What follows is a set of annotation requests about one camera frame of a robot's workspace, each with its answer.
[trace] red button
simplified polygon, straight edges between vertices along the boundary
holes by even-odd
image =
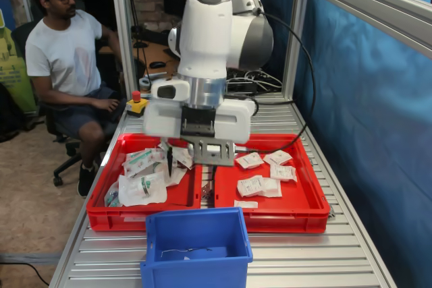
[[[141,92],[139,92],[139,91],[132,91],[132,100],[135,103],[139,103],[141,101]]]

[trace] blue plastic bin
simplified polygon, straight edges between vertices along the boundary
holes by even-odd
[[[144,288],[242,288],[252,250],[237,208],[179,210],[146,218]]]

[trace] shorts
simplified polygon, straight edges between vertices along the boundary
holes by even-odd
[[[110,113],[104,109],[97,109],[90,105],[69,105],[61,111],[54,111],[54,120],[67,131],[67,136],[80,139],[78,134],[80,128],[91,122],[96,121],[102,128],[108,123],[117,123],[117,120],[126,107],[126,99],[121,98],[118,92],[106,87],[105,83],[101,84],[99,89],[93,90],[86,97],[97,99],[118,99],[119,105]]]

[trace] chair wheel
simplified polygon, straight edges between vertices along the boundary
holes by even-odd
[[[74,148],[70,148],[70,149],[66,150],[66,154],[70,157],[75,156],[76,150]]]
[[[63,185],[63,180],[60,177],[55,177],[53,179],[54,186],[58,187],[59,185]]]

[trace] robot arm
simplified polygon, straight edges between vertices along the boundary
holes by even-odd
[[[226,67],[258,69],[273,49],[269,23],[252,13],[256,7],[262,10],[259,0],[186,0],[181,27],[169,35],[181,56],[178,78],[153,85],[145,133],[183,138],[195,163],[234,164],[234,142],[248,141],[255,107],[224,99]]]
[[[252,10],[263,10],[261,0],[231,0],[233,8],[230,52],[227,67],[255,70],[269,60],[273,50],[273,31],[265,16],[255,16]],[[169,48],[179,57],[178,35],[181,27],[169,34]]]

